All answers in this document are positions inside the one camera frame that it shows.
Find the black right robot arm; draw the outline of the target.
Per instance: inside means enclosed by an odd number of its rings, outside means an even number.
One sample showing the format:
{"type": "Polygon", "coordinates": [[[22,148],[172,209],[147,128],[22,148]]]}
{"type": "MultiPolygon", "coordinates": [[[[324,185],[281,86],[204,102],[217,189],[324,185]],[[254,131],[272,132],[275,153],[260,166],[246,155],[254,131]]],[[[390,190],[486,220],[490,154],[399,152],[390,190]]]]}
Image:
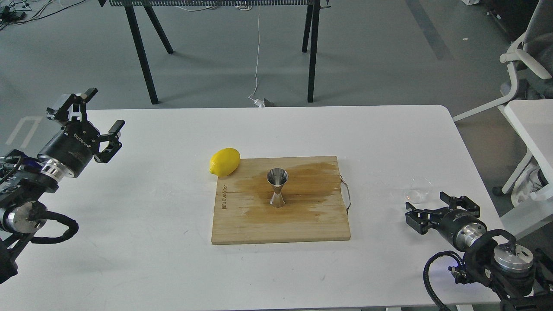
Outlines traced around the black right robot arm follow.
{"type": "Polygon", "coordinates": [[[430,265],[440,257],[456,261],[449,267],[456,283],[478,282],[492,289],[500,299],[502,311],[550,311],[553,307],[552,260],[537,248],[534,251],[517,243],[517,238],[503,229],[488,230],[480,220],[480,207],[466,196],[451,197],[444,192],[445,207],[417,209],[406,202],[406,223],[424,235],[437,230],[454,251],[438,252],[423,268],[423,284],[430,298],[441,310],[448,310],[430,283],[430,265]]]}

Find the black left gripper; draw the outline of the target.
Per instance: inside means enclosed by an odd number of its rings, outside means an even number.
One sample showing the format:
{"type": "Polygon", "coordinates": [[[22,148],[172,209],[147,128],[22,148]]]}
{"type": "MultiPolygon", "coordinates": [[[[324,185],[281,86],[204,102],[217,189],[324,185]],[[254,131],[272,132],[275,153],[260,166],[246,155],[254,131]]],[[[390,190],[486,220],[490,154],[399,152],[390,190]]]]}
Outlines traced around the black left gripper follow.
{"type": "Polygon", "coordinates": [[[69,177],[78,177],[92,157],[97,163],[107,164],[122,148],[119,142],[120,130],[126,124],[117,120],[107,134],[88,120],[86,104],[98,93],[90,88],[81,94],[63,95],[53,108],[47,108],[47,119],[61,124],[62,129],[40,150],[41,162],[55,159],[69,170],[69,177]],[[101,143],[107,142],[104,150],[101,143]]]}

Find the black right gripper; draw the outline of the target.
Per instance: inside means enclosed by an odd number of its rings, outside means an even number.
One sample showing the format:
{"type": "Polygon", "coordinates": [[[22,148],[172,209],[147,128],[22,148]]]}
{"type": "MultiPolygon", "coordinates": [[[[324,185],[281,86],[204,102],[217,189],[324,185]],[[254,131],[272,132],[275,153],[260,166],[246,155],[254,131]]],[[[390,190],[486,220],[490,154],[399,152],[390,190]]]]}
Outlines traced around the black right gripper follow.
{"type": "Polygon", "coordinates": [[[478,219],[480,207],[467,196],[452,197],[443,191],[440,199],[453,209],[420,210],[406,202],[406,223],[420,235],[436,229],[456,250],[466,252],[487,232],[486,225],[478,219]]]}

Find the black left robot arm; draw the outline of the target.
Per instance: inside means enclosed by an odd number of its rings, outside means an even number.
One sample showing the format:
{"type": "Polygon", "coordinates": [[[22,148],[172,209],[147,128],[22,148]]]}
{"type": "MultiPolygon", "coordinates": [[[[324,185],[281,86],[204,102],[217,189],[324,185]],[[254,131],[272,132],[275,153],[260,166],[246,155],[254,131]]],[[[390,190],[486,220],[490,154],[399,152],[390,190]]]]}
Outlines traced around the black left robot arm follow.
{"type": "Polygon", "coordinates": [[[78,177],[91,160],[107,163],[122,148],[123,120],[117,120],[106,134],[88,120],[86,105],[97,93],[90,88],[47,108],[47,118],[61,124],[61,130],[36,157],[17,149],[1,157],[0,227],[10,234],[1,240],[1,282],[18,273],[16,258],[27,244],[61,243],[79,230],[75,220],[40,203],[43,193],[55,193],[64,177],[78,177]]]}

